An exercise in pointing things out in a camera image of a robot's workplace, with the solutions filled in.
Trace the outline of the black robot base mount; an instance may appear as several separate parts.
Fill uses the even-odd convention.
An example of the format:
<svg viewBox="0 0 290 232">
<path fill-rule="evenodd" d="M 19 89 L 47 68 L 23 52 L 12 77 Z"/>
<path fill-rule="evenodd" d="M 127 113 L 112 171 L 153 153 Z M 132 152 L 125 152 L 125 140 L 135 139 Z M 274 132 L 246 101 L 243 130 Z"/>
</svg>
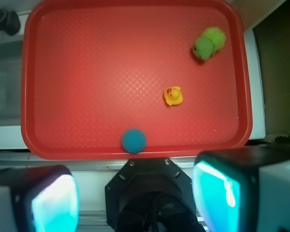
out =
<svg viewBox="0 0 290 232">
<path fill-rule="evenodd" d="M 105 186 L 115 232 L 203 232 L 192 180 L 170 159 L 130 159 Z"/>
</svg>

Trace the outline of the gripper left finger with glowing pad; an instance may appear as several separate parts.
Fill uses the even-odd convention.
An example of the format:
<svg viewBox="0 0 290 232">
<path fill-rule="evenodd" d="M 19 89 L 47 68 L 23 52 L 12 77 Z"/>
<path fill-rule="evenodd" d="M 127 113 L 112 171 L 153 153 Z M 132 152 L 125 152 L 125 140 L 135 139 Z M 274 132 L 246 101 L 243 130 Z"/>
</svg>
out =
<svg viewBox="0 0 290 232">
<path fill-rule="evenodd" d="M 0 232 L 74 232 L 79 210 L 66 166 L 0 169 Z"/>
</svg>

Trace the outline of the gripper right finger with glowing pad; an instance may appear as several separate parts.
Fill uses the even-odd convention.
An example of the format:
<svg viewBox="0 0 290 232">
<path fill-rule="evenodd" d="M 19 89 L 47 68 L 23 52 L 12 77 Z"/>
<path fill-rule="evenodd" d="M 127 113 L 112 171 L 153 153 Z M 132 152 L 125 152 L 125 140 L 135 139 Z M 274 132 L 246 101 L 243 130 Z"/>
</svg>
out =
<svg viewBox="0 0 290 232">
<path fill-rule="evenodd" d="M 192 191 L 212 232 L 290 232 L 290 146 L 203 151 Z"/>
</svg>

